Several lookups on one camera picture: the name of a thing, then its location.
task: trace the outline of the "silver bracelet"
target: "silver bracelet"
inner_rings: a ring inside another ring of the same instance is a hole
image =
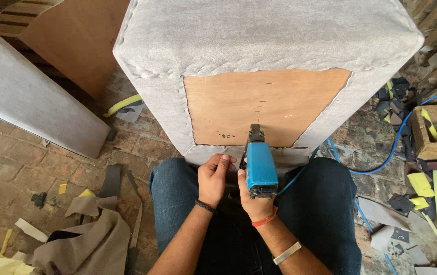
[[[300,242],[296,242],[294,245],[292,245],[290,248],[288,248],[285,252],[281,253],[278,257],[273,259],[273,262],[275,262],[276,265],[281,264],[286,258],[288,258],[291,254],[295,253],[298,249],[301,248]]]

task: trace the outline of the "left hand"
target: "left hand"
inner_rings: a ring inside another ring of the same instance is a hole
[[[200,168],[198,168],[198,199],[216,209],[225,189],[225,174],[228,170],[235,170],[233,164],[237,159],[225,155],[215,154]]]

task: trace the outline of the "forearm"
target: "forearm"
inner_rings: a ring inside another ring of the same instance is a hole
[[[256,227],[274,258],[297,242],[295,236],[276,217]],[[307,248],[301,247],[279,264],[283,274],[332,274]]]
[[[195,205],[148,274],[193,274],[212,215]]]

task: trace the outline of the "leg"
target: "leg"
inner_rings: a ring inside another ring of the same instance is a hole
[[[184,159],[167,159],[151,172],[157,248],[161,254],[198,198],[197,172]]]
[[[352,205],[356,190],[345,166],[315,158],[279,203],[281,220],[335,274],[360,273]]]

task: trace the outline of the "hand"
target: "hand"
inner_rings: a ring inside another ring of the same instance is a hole
[[[246,172],[242,169],[239,169],[237,172],[237,181],[240,189],[240,203],[252,222],[257,222],[273,215],[274,197],[272,199],[256,197],[252,200],[247,189]]]
[[[225,174],[235,170],[237,159],[225,154],[215,154],[198,168],[198,199],[216,209],[225,189]]]

